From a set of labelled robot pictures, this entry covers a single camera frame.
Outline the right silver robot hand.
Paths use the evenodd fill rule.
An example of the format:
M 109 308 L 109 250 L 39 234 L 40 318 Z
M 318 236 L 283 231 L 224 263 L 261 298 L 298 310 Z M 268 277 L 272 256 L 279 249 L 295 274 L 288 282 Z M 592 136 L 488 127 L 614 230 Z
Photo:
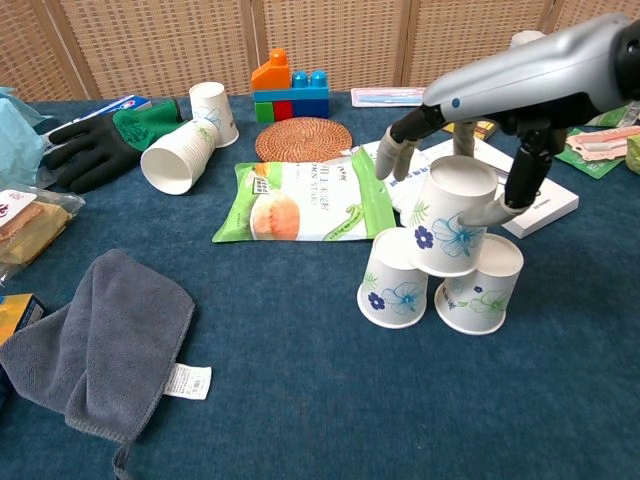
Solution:
M 448 123 L 489 119 L 520 138 L 503 194 L 465 211 L 461 224 L 502 225 L 534 202 L 568 129 L 639 97 L 639 23 L 608 13 L 451 71 L 390 125 L 376 176 L 403 180 L 419 141 Z

